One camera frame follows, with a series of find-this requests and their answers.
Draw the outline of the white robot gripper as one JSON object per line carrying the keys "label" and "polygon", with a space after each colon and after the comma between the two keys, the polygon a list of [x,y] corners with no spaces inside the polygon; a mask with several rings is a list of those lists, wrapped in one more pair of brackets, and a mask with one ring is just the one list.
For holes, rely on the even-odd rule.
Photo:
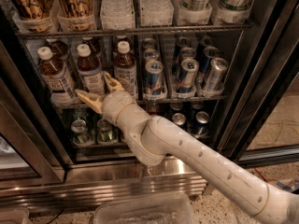
{"label": "white robot gripper", "polygon": [[75,93],[79,100],[91,108],[94,112],[101,114],[104,119],[115,126],[132,126],[135,124],[134,108],[135,99],[123,90],[122,84],[111,76],[107,71],[103,72],[104,80],[108,90],[111,92],[103,101],[98,94],[76,89]]}

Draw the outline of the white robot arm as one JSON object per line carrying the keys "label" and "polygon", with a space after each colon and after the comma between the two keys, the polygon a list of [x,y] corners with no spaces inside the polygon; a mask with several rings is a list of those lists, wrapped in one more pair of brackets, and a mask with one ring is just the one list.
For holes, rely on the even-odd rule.
{"label": "white robot arm", "polygon": [[93,111],[118,127],[124,141],[145,165],[158,165],[171,154],[191,167],[222,195],[263,224],[299,224],[299,196],[278,189],[201,143],[161,116],[151,116],[108,72],[109,94],[75,90]]}

